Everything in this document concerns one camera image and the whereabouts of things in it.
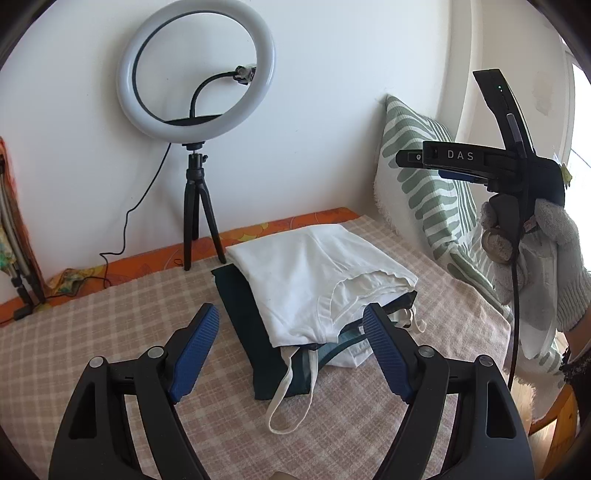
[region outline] cushion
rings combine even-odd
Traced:
[[[472,285],[512,323],[512,313],[501,305],[492,287],[491,261],[482,249],[482,228],[469,185],[443,179],[435,170],[400,168],[395,156],[406,148],[420,149],[424,140],[452,142],[447,128],[420,115],[394,96],[386,99],[386,126],[378,160],[374,193],[387,224],[453,277]],[[560,386],[560,352],[556,341],[548,352],[528,361],[520,355],[518,374],[556,375]]]

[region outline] folded white shirt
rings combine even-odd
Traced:
[[[273,347],[338,342],[374,301],[417,277],[342,225],[313,225],[227,248],[248,281]]]

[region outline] white ring light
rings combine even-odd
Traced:
[[[246,29],[256,50],[256,73],[243,97],[223,115],[206,123],[194,118],[186,119],[184,125],[172,125],[150,112],[140,99],[135,84],[137,65],[145,46],[160,29],[197,13],[224,15]],[[269,89],[274,69],[275,45],[271,32],[251,7],[237,0],[180,0],[157,11],[135,33],[119,64],[117,93],[127,118],[146,135],[175,144],[205,142],[230,131],[253,113]]]

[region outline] plaid blanket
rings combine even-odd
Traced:
[[[415,305],[427,329],[415,337],[417,343],[449,358],[472,361],[487,353],[502,365],[509,325],[474,288],[367,217],[344,225],[419,277]],[[264,426],[267,403],[253,398],[251,367],[210,273],[218,265],[209,258],[195,262],[190,272],[147,275],[0,329],[0,424],[40,478],[47,477],[57,429],[89,359],[135,358],[166,342],[206,301],[220,311],[220,332],[177,411],[211,478],[268,479],[275,471],[303,480],[373,477],[406,409],[389,391],[376,360],[357,369],[325,367],[305,422],[291,435],[271,434]],[[287,399],[276,426],[293,422],[304,406],[303,397]],[[443,462],[454,407],[450,396],[427,476]],[[128,411],[143,471],[158,478],[134,397]]]

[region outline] black tripod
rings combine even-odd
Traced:
[[[191,242],[199,238],[199,197],[203,201],[205,218],[212,234],[213,244],[216,247],[217,257],[220,262],[226,263],[222,242],[217,231],[216,219],[213,216],[212,200],[205,183],[205,170],[203,164],[207,155],[197,153],[203,143],[187,144],[189,154],[189,167],[187,169],[187,185],[185,186],[184,218],[183,218],[183,266],[185,271],[191,270]]]

